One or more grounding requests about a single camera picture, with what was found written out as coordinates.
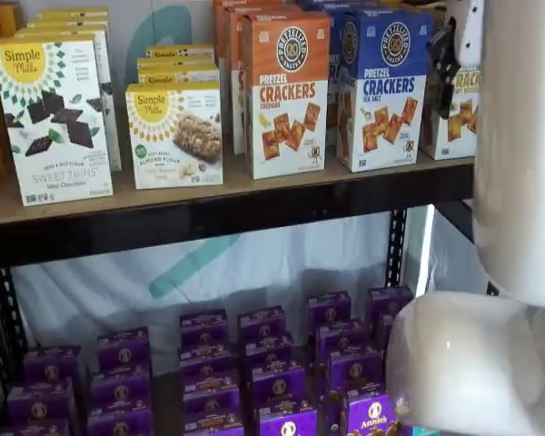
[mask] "cracker box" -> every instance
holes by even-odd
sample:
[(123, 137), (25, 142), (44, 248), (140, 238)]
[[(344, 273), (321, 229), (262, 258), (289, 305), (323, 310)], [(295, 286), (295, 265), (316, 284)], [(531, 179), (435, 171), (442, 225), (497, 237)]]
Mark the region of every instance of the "cracker box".
[[(477, 122), (479, 117), (479, 81), (481, 71), (462, 67), (454, 77), (451, 111), (444, 119), (435, 110), (424, 111), (425, 126), (421, 147), (432, 159), (454, 159), (476, 154)], [(428, 89), (436, 92), (440, 79), (436, 73), (428, 78)]]
[(240, 342), (283, 334), (286, 330), (286, 317), (281, 306), (273, 306), (238, 316)]
[(0, 90), (25, 206), (113, 194), (93, 35), (1, 39)]
[(223, 183), (217, 82), (129, 85), (135, 188)]
[(317, 410), (309, 398), (282, 401), (262, 407), (257, 435), (305, 436), (317, 434)]
[(244, 138), (253, 178), (322, 170), (329, 17), (248, 14), (243, 33)]
[(184, 377), (183, 413), (201, 413), (218, 409), (240, 408), (240, 381), (236, 371)]
[(228, 317), (224, 309), (180, 316), (182, 345), (228, 341)]
[(337, 157), (352, 172), (416, 162), (431, 29), (427, 12), (342, 15)]
[(111, 83), (111, 68), (109, 52), (104, 25), (75, 25), (63, 27), (27, 27), (16, 33), (18, 37), (38, 35), (93, 35), (95, 59), (97, 61), (97, 74), (101, 85), (101, 98), (89, 101), (95, 111), (103, 114), (105, 135), (107, 137), (107, 150), (109, 152), (109, 164), (111, 171), (121, 171), (121, 158), (119, 154), (119, 138), (117, 134), (117, 121)]
[(382, 385), (368, 383), (343, 394), (342, 434), (397, 436), (398, 425)]
[(67, 419), (72, 428), (76, 424), (73, 383), (70, 380), (15, 385), (6, 403), (13, 424), (51, 419)]
[(67, 420), (41, 420), (0, 430), (0, 436), (71, 436)]
[(370, 289), (365, 305), (365, 323), (370, 331), (370, 337), (375, 338), (380, 315), (389, 314), (395, 318), (413, 298), (414, 295), (408, 286)]
[(102, 371), (131, 363), (150, 362), (147, 327), (99, 336), (99, 366)]
[(229, 342), (191, 345), (178, 350), (181, 375), (211, 375), (233, 368), (233, 349)]
[(354, 383), (382, 379), (382, 353), (371, 345), (332, 351), (325, 368), (325, 385), (331, 394), (347, 391)]
[(147, 398), (117, 401), (91, 410), (89, 436), (154, 434), (152, 405)]
[(182, 64), (140, 70), (137, 78), (140, 84), (218, 82), (220, 73), (215, 64)]
[(304, 362), (298, 355), (253, 366), (249, 375), (253, 403), (301, 398), (306, 391)]
[(101, 405), (134, 398), (148, 398), (152, 394), (150, 367), (147, 363), (118, 366), (98, 372), (91, 381), (91, 398)]
[(221, 409), (183, 416), (183, 436), (243, 436), (243, 416), (239, 409)]
[(145, 57), (186, 57), (207, 55), (214, 61), (214, 46), (211, 44), (150, 45)]

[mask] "blue cracker box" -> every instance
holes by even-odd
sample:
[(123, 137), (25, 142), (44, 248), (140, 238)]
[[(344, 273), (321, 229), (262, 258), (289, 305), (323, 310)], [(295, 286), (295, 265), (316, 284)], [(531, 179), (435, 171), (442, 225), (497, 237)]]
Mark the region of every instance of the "blue cracker box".
[(152, 406), (148, 398), (117, 401), (91, 410), (89, 436), (153, 435)]
[(224, 309), (180, 316), (182, 346), (228, 341), (228, 318)]
[(415, 164), (432, 15), (376, 6), (339, 22), (337, 157), (354, 173)]
[(243, 436), (244, 424), (239, 409), (222, 409), (183, 416), (184, 436)]
[(150, 361), (149, 332), (147, 327), (99, 336), (99, 367), (111, 370), (130, 363)]
[(238, 315), (240, 343), (282, 334), (286, 330), (286, 316), (281, 306)]
[(398, 422), (385, 388), (368, 383), (342, 396), (342, 434), (397, 436)]
[(182, 379), (183, 413), (240, 408), (240, 379), (236, 371), (215, 372)]
[(178, 350), (181, 375), (211, 375), (233, 368), (233, 348), (229, 342), (212, 342)]
[(132, 398), (147, 398), (152, 394), (150, 367), (146, 363), (119, 366), (99, 372), (91, 381), (93, 403), (125, 401)]

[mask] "purple box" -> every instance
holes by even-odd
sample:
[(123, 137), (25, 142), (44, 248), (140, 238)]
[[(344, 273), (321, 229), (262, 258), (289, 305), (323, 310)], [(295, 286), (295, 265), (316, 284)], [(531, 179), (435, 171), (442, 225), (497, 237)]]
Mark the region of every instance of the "purple box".
[(255, 366), (249, 378), (253, 404), (302, 398), (305, 395), (305, 365), (299, 355)]
[(151, 397), (151, 392), (152, 382), (147, 363), (118, 366), (99, 372), (91, 381), (91, 397), (96, 405), (132, 398), (148, 398)]
[(6, 427), (0, 430), (0, 436), (70, 436), (69, 423), (66, 420), (42, 420), (32, 424)]
[(244, 345), (244, 368), (250, 369), (263, 363), (290, 358), (293, 346), (291, 332), (282, 333), (280, 336), (269, 336), (256, 342), (247, 342)]
[(28, 382), (51, 382), (70, 377), (74, 390), (81, 388), (78, 357), (81, 347), (33, 348), (25, 356)]
[(408, 286), (393, 288), (373, 288), (367, 292), (365, 307), (365, 323), (370, 331), (370, 337), (375, 339), (380, 315), (387, 314), (393, 318), (400, 313), (406, 304), (414, 299), (414, 294)]
[(240, 380), (236, 371), (196, 375), (182, 380), (183, 413), (240, 408)]
[(147, 327), (99, 336), (101, 371), (131, 363), (149, 363), (149, 332)]
[(146, 398), (117, 401), (91, 410), (87, 422), (89, 436), (152, 435), (151, 403)]
[(181, 375), (211, 375), (233, 368), (233, 351), (229, 342), (192, 345), (178, 350)]
[(365, 345), (368, 339), (367, 328), (359, 319), (334, 322), (317, 327), (315, 362), (319, 368), (324, 368), (329, 351), (346, 350), (352, 345)]
[(71, 427), (76, 423), (73, 382), (69, 379), (15, 385), (6, 401), (13, 424), (45, 419), (67, 419)]
[(281, 306), (238, 315), (240, 343), (277, 336), (286, 332), (286, 317)]
[(282, 401), (257, 412), (258, 436), (305, 436), (317, 434), (317, 410), (310, 399)]
[(341, 428), (342, 434), (398, 434), (398, 422), (383, 385), (368, 383), (343, 394)]
[(348, 390), (354, 383), (382, 382), (382, 353), (371, 345), (331, 352), (325, 368), (327, 394)]
[(218, 433), (221, 436), (243, 436), (243, 417), (239, 409), (221, 409), (183, 416), (184, 436), (207, 436)]
[(228, 318), (224, 309), (180, 316), (182, 346), (228, 341)]

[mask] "pretzelized pretzel crackers box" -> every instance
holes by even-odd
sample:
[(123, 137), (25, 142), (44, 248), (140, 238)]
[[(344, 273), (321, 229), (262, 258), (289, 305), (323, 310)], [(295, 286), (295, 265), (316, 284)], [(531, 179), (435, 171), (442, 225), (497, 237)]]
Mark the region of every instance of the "pretzelized pretzel crackers box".
[(243, 32), (244, 140), (253, 178), (322, 170), (329, 16), (249, 14)]
[(352, 172), (416, 162), (431, 29), (415, 10), (341, 16), (337, 157)]

